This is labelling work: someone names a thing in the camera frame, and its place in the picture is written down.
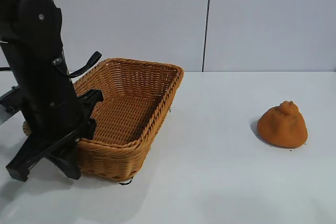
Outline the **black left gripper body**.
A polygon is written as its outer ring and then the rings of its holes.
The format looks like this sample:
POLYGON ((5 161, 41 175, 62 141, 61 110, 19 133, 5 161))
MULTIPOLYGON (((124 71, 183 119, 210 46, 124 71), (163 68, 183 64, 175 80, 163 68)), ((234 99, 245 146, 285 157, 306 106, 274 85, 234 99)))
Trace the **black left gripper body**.
POLYGON ((42 61, 22 45, 1 43, 1 49, 18 83, 4 102, 19 108, 31 134, 6 165, 11 178, 25 182, 42 158, 72 140, 77 143, 83 103, 94 107, 103 100, 100 90, 77 96, 72 81, 49 61, 42 61))

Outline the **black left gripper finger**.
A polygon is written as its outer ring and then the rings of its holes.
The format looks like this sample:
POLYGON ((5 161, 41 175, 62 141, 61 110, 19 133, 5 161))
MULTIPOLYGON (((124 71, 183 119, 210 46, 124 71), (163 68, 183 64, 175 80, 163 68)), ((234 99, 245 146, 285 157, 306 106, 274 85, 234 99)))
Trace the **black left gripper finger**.
POLYGON ((50 153, 47 159, 56 165, 68 178, 78 180, 81 177, 76 141, 67 142, 50 153))
POLYGON ((94 107, 93 103, 83 103, 81 105, 82 119, 80 122, 79 138, 93 140, 97 127, 96 120, 91 118, 94 107))

